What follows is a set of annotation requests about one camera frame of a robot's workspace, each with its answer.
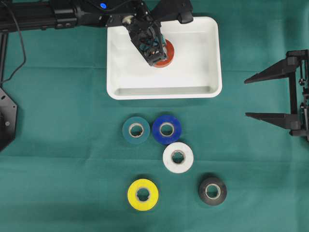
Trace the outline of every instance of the screw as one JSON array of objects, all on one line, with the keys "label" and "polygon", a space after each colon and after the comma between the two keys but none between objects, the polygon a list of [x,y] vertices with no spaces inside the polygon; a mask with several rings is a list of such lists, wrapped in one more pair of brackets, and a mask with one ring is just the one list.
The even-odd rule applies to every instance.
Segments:
[{"label": "screw", "polygon": [[304,86],[304,85],[305,85],[305,79],[304,79],[304,78],[299,79],[298,83],[299,83],[301,86]]}]

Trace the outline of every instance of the black metal bracket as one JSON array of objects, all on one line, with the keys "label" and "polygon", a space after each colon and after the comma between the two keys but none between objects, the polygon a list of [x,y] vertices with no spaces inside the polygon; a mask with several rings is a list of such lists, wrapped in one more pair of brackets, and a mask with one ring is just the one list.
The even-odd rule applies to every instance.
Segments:
[{"label": "black metal bracket", "polygon": [[[290,87],[290,114],[270,114],[270,113],[246,113],[246,116],[262,120],[273,125],[291,130],[292,136],[306,137],[309,141],[309,122],[308,122],[308,100],[309,100],[309,50],[289,51],[286,59],[279,61],[268,69],[245,80],[245,84],[289,78]],[[300,68],[300,79],[298,83],[303,86],[303,102],[300,105],[300,115],[297,106],[296,91],[296,70]]]},{"label": "black metal bracket", "polygon": [[[3,80],[8,34],[0,34],[0,80]],[[0,151],[15,139],[17,105],[0,88]]]}]

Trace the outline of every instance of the tape roll center hole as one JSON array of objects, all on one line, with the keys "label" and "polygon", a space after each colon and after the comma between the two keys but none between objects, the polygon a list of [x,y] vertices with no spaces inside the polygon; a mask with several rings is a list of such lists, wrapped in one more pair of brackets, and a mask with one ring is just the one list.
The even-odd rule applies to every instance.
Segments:
[{"label": "tape roll center hole", "polygon": [[218,185],[216,184],[210,184],[206,187],[206,195],[208,198],[212,200],[216,200],[220,197],[221,195],[221,189]]},{"label": "tape roll center hole", "polygon": [[140,123],[133,123],[129,127],[129,133],[133,138],[140,138],[144,134],[144,127]]},{"label": "tape roll center hole", "polygon": [[137,190],[136,192],[136,198],[137,200],[139,200],[140,202],[146,202],[149,200],[150,197],[150,192],[147,188],[140,188],[139,190]]},{"label": "tape roll center hole", "polygon": [[184,162],[184,159],[185,154],[182,151],[177,150],[172,153],[172,160],[174,163],[181,164]]},{"label": "tape roll center hole", "polygon": [[174,132],[174,125],[169,122],[165,122],[160,126],[160,133],[163,137],[171,137]]}]

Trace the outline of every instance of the plastic tray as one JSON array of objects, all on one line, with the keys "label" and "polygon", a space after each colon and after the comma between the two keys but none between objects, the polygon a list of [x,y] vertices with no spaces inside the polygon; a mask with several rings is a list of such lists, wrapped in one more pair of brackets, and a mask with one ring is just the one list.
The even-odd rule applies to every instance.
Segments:
[{"label": "plastic tray", "polygon": [[165,68],[148,65],[124,27],[108,28],[107,92],[117,100],[213,98],[222,90],[219,33],[209,17],[162,23],[175,48]]}]

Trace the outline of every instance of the robotic arm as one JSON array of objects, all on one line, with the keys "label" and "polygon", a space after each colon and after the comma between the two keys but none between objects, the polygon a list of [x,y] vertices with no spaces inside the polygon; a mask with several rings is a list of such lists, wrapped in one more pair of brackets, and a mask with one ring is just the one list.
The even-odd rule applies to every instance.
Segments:
[{"label": "robotic arm", "polygon": [[[142,0],[50,0],[7,4],[20,30],[124,26],[150,66],[167,58],[161,22],[178,20],[185,24],[193,21],[190,0],[161,0],[152,11]],[[0,4],[0,33],[14,31],[17,28],[8,9]]]}]

